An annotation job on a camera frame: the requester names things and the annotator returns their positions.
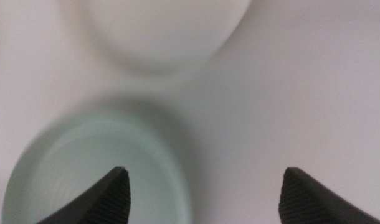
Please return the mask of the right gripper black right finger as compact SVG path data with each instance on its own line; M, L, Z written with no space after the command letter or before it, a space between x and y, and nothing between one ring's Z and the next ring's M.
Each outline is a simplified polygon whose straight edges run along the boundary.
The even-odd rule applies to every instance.
M380 224L297 167L285 170L278 212L284 224Z

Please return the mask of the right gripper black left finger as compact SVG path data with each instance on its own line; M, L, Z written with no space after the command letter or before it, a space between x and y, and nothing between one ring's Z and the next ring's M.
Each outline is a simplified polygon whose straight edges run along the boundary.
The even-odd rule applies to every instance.
M124 167L108 174L41 224L127 224L131 209L130 178Z

